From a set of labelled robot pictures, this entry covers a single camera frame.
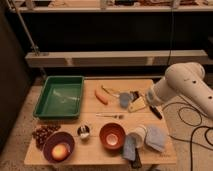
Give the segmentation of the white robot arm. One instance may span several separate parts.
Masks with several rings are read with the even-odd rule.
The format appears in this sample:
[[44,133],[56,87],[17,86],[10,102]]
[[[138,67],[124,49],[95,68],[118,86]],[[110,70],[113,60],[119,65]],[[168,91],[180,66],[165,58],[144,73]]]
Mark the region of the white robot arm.
[[159,106],[182,94],[213,120],[213,90],[203,81],[205,70],[197,62],[176,63],[145,93],[150,106]]

